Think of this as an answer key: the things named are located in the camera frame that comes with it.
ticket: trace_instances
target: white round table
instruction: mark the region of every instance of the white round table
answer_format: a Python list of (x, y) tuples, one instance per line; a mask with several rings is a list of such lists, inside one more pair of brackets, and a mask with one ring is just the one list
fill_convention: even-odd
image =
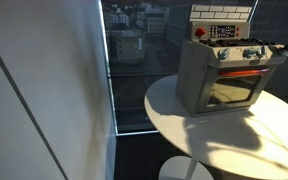
[[(248, 110), (191, 117), (175, 96), (176, 81), (176, 75), (160, 79), (145, 96), (151, 122), (169, 142), (223, 171), (258, 179), (288, 179), (288, 104), (263, 91)], [(165, 165), (168, 170), (162, 167), (160, 179), (174, 174), (169, 168), (172, 163)]]

